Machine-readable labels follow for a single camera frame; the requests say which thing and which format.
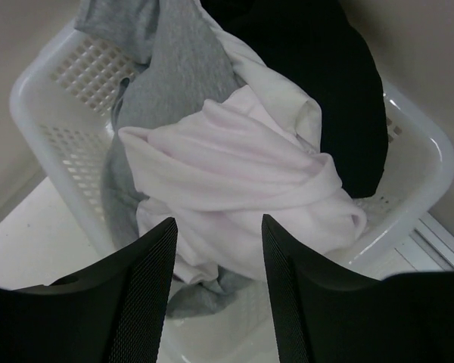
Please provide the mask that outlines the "white tank top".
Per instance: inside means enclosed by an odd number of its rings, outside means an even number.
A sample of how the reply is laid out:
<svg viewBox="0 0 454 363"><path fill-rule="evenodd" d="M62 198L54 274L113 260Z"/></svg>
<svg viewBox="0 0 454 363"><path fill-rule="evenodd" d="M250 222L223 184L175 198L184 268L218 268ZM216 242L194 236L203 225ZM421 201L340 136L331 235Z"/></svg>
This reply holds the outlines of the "white tank top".
<svg viewBox="0 0 454 363"><path fill-rule="evenodd" d="M313 152L321 149L322 110L301 87L269 68L245 42L222 29L214 34L236 76L249 85L279 127Z"/></svg>

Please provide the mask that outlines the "pale pink tank top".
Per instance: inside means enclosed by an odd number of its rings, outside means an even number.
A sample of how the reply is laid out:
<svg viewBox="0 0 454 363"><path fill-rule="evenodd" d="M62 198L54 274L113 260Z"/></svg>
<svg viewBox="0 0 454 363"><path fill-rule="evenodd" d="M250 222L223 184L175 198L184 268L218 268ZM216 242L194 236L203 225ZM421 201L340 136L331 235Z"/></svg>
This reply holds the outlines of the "pale pink tank top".
<svg viewBox="0 0 454 363"><path fill-rule="evenodd" d="M174 273L186 284L213 281L221 268L264 280L266 214L319 253L349 247L365 230L366 214L343 190L333 159L304 150L249 86L175 124L125 127L119 137L145 195L138 227L176 220Z"/></svg>

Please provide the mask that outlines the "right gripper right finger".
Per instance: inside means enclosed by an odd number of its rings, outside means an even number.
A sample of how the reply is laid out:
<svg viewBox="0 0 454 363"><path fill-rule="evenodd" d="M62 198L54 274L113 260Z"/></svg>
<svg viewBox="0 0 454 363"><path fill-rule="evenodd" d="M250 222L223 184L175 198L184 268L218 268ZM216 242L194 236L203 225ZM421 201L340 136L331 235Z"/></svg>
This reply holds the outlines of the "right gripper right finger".
<svg viewBox="0 0 454 363"><path fill-rule="evenodd" d="M369 278L271 216L262 242L280 361L454 362L454 271Z"/></svg>

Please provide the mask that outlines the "right metal table rail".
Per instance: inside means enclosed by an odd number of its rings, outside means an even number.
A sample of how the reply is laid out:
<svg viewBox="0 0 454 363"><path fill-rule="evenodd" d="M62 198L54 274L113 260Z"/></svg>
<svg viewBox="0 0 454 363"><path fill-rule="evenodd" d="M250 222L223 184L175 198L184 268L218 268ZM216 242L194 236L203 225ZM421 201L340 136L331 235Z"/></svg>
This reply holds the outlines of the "right metal table rail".
<svg viewBox="0 0 454 363"><path fill-rule="evenodd" d="M395 250L415 271L454 271L454 236L429 213Z"/></svg>

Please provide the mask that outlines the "grey tank top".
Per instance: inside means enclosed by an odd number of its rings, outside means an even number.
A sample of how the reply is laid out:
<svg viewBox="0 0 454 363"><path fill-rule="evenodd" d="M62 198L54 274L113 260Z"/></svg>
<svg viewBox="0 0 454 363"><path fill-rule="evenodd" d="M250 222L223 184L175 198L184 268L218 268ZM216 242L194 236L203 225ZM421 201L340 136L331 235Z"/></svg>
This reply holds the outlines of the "grey tank top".
<svg viewBox="0 0 454 363"><path fill-rule="evenodd" d="M137 240L137 192L118 130L155 129L198 112L205 99L222 103L240 87L224 48L194 1L81 1L75 29L119 47L139 64L120 81L111 108L112 144L101 176L101 203L115 247ZM181 287L168 303L168 318L221 312L247 278L220 268L213 282Z"/></svg>

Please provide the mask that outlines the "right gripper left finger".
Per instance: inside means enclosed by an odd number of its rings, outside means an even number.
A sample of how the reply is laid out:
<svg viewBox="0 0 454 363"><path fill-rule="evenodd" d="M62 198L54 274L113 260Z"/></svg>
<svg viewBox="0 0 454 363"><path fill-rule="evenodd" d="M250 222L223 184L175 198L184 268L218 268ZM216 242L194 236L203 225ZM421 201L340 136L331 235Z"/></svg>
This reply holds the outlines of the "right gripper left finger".
<svg viewBox="0 0 454 363"><path fill-rule="evenodd" d="M176 240L165 219L48 286L0 288L0 362L155 362Z"/></svg>

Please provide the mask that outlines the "white plastic laundry basket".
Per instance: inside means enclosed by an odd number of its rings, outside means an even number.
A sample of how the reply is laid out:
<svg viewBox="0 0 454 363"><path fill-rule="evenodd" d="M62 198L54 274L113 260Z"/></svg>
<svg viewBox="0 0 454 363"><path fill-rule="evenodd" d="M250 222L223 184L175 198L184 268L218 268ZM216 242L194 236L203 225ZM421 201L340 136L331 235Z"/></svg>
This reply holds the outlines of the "white plastic laundry basket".
<svg viewBox="0 0 454 363"><path fill-rule="evenodd" d="M11 115L99 256L114 251L101 208L100 176L113 131L110 106L133 74L118 48L66 25L15 82ZM333 260L373 278L436 271L414 230L454 176L447 136L390 83L384 84L389 150L362 238ZM168 320L162 362L275 362L267 287L254 283L215 315Z"/></svg>

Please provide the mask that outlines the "black tank top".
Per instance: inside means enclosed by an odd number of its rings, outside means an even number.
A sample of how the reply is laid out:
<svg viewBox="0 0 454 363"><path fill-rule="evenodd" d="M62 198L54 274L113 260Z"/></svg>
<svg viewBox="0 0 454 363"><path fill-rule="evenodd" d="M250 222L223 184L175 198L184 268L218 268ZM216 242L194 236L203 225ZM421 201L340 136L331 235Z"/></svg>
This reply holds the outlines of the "black tank top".
<svg viewBox="0 0 454 363"><path fill-rule="evenodd" d="M300 86L322 110L321 150L354 199L375 194L388 137L381 77L337 1L203 1L228 33Z"/></svg>

